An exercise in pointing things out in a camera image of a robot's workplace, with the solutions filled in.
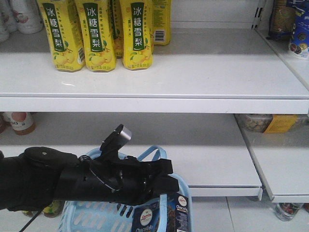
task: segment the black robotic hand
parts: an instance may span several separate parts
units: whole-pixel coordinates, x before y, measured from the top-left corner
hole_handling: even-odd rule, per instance
[[[140,162],[118,157],[131,138],[123,125],[106,138],[95,159],[30,147],[18,157],[0,152],[0,209],[42,210],[52,200],[103,201],[138,205],[179,190],[171,161]]]

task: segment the black cable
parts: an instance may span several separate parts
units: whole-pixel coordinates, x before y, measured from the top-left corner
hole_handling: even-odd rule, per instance
[[[29,222],[27,222],[27,224],[19,231],[19,232],[23,232],[25,231],[25,229],[34,221],[34,219],[37,218],[37,216],[42,212],[42,210],[38,211],[31,219]]]

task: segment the light blue basket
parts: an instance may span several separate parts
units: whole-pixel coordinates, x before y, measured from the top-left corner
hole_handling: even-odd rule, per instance
[[[138,160],[144,160],[154,151],[156,152],[152,160],[167,159],[164,149],[152,146],[142,153]],[[87,155],[94,159],[101,155],[101,151],[99,148],[95,148],[88,152]],[[125,157],[122,153],[119,153],[118,156],[121,159]],[[190,189],[179,175],[171,174],[170,176],[178,179],[179,193],[189,199],[189,231],[193,232],[193,210]],[[67,201],[63,208],[58,232],[131,232],[134,208],[134,206],[119,203]],[[166,231],[167,213],[167,195],[162,194],[160,195],[158,232]]]

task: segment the white tile floor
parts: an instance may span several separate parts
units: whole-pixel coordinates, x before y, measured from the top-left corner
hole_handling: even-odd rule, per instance
[[[267,195],[262,201],[246,197],[193,198],[195,232],[308,232],[309,213],[301,209],[295,218],[283,222],[274,215]],[[0,232],[19,231],[29,220],[21,212],[0,211]],[[26,232],[57,232],[60,217],[40,215]]]

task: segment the product package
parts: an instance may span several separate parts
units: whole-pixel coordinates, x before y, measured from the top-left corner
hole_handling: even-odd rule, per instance
[[[84,66],[84,45],[74,0],[37,0],[55,67],[74,72]]]
[[[295,23],[289,43],[289,53],[299,59],[309,60],[309,2],[295,6]]]
[[[110,0],[76,0],[82,26],[87,68],[109,72],[116,67]]]
[[[189,231],[189,201],[179,194],[168,194],[168,221],[165,232]],[[159,225],[159,200],[135,208],[132,232],[156,232]]]
[[[309,125],[307,115],[236,114],[240,127],[259,133],[285,133]]]
[[[121,58],[123,55],[124,30],[120,0],[110,0],[110,14],[112,23],[112,36],[115,43],[115,54],[117,58]]]
[[[153,0],[154,44],[167,45],[170,42],[170,17],[172,0]]]
[[[269,24],[269,36],[274,40],[288,40],[295,21],[295,9],[289,0],[274,0]]]
[[[153,62],[151,1],[120,0],[124,29],[123,64],[130,70],[147,69]]]

